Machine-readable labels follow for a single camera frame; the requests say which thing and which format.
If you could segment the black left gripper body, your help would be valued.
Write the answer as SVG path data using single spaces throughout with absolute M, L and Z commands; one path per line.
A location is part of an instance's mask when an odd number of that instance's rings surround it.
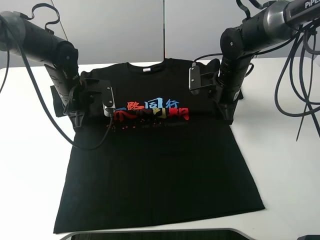
M 101 94 L 98 79 L 85 78 L 82 73 L 68 78 L 65 72 L 51 65 L 44 65 L 53 85 L 50 87 L 53 99 L 53 109 L 56 117 L 61 118 L 72 111 L 84 111 L 89 114 L 89 105 Z

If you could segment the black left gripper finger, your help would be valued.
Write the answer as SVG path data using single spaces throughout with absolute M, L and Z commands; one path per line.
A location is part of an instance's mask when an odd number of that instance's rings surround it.
M 70 111 L 67 115 L 74 129 L 82 127 L 85 117 L 85 112 L 83 110 Z

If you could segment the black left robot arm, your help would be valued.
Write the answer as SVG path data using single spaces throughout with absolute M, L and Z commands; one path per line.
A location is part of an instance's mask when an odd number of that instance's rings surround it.
M 20 12 L 0 14 L 0 49 L 42 63 L 51 78 L 56 117 L 69 117 L 74 128 L 103 118 L 98 81 L 87 84 L 79 75 L 79 51 L 49 28 L 41 28 Z

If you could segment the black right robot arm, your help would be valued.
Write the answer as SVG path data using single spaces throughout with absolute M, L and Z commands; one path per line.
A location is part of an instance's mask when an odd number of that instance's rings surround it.
M 290 40 L 301 25 L 319 18 L 318 0 L 270 0 L 251 4 L 260 10 L 251 16 L 249 9 L 238 0 L 246 17 L 237 27 L 227 28 L 221 35 L 222 60 L 216 83 L 222 88 L 217 101 L 221 117 L 232 124 L 241 86 L 254 55 L 263 49 Z

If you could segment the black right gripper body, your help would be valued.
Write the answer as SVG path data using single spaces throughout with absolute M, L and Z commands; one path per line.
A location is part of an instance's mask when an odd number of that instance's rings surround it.
M 215 102 L 217 118 L 232 123 L 238 100 L 243 98 L 243 79 L 222 72 L 204 73 L 200 75 L 200 79 L 201 85 L 208 89 L 208 96 Z

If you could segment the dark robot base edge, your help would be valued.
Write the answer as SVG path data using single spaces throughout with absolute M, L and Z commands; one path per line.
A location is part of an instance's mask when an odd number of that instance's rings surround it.
M 248 235 L 234 230 L 167 230 L 78 233 L 66 240 L 249 240 Z

